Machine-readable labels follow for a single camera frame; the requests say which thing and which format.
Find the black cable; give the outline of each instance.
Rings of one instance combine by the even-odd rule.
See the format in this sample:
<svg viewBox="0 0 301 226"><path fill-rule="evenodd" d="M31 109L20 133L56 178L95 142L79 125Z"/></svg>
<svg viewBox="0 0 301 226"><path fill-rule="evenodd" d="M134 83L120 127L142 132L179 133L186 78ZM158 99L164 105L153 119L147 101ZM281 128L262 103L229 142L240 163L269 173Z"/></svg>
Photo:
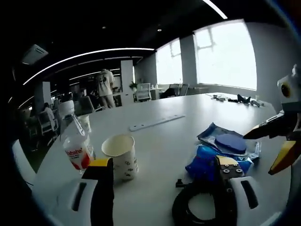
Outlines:
<svg viewBox="0 0 301 226"><path fill-rule="evenodd" d="M193 215L190 211L188 203L189 200L197 194L209 193L214 198L215 204L215 218L210 220L201 220ZM218 225L218 212L217 212L217 197L216 197L216 185L207 180L198 180L186 185L183 190L176 197L172 215L176 226L195 226L205 225L213 226Z"/></svg>

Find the wall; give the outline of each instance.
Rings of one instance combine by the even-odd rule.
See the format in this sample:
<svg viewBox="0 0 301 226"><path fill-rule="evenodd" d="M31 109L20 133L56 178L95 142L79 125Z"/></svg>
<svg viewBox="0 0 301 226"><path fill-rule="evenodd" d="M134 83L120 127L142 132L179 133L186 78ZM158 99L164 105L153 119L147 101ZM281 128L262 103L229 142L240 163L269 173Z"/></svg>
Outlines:
<svg viewBox="0 0 301 226"><path fill-rule="evenodd" d="M257 95L282 109L277 81L292 73L295 63L301 65L301 49L289 30L269 24L247 23L255 53Z"/></svg>
<svg viewBox="0 0 301 226"><path fill-rule="evenodd" d="M137 83L150 82L150 85L157 84L156 54L153 54L135 66L135 79Z"/></svg>
<svg viewBox="0 0 301 226"><path fill-rule="evenodd" d="M183 83L190 87L197 85L197 67L193 35L180 39Z"/></svg>
<svg viewBox="0 0 301 226"><path fill-rule="evenodd" d="M50 82L41 82L34 90L34 104L36 113L44 108L44 103L51 104Z"/></svg>
<svg viewBox="0 0 301 226"><path fill-rule="evenodd" d="M122 106L134 103L133 92L129 85L133 80L133 61L122 60L121 64L121 80L122 80L122 93L121 102Z"/></svg>

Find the bottle cap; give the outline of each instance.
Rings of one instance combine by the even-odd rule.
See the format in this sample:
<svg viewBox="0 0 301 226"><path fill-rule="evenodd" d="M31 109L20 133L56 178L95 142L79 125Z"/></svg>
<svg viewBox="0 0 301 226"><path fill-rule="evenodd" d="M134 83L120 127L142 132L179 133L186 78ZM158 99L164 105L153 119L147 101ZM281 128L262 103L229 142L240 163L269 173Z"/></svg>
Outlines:
<svg viewBox="0 0 301 226"><path fill-rule="evenodd" d="M68 100L66 102L62 102L58 106L58 111L59 111L61 117L65 117L69 114L73 114L74 113L74 102L73 102L73 100Z"/></svg>

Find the plastic bag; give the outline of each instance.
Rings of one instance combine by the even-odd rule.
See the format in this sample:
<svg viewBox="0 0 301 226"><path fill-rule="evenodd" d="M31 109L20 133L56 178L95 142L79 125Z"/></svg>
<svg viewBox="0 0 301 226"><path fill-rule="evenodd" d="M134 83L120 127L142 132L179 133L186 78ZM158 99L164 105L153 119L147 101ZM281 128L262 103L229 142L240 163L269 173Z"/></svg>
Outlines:
<svg viewBox="0 0 301 226"><path fill-rule="evenodd" d="M211 146L199 145L197 147L196 156L193 158L192 162L185 167L189 176L193 179L205 178L209 181L214 181L214 159L216 155L235 159L245 174L250 167L253 166L253 162L249 157L237 157L231 154L221 153Z"/></svg>
<svg viewBox="0 0 301 226"><path fill-rule="evenodd" d="M232 134L237 137L243 137L241 134L235 131L231 131L219 127L215 125L213 122L204 132L200 133L197 137L199 141L201 141L203 144L212 146L213 148L218 149L221 153L240 156L240 157L250 157L251 160L259 158L259 154L261 152L260 142L254 140L246 140L246 146L247 146L246 152L244 154L237 154L232 152L230 149L215 143L215 138L218 135L222 135L222 134Z"/></svg>

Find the paper cup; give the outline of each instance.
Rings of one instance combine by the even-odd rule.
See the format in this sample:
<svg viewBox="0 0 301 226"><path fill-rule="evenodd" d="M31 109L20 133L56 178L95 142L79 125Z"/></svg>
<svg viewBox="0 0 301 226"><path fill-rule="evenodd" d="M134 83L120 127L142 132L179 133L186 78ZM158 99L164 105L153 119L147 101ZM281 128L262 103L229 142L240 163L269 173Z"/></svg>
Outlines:
<svg viewBox="0 0 301 226"><path fill-rule="evenodd" d="M103 143L102 151L113 158L115 178L122 180L135 178L138 166L133 137L125 134L110 137Z"/></svg>
<svg viewBox="0 0 301 226"><path fill-rule="evenodd" d="M84 127L83 129L87 132L91 132L89 115L82 115L79 117L79 122Z"/></svg>

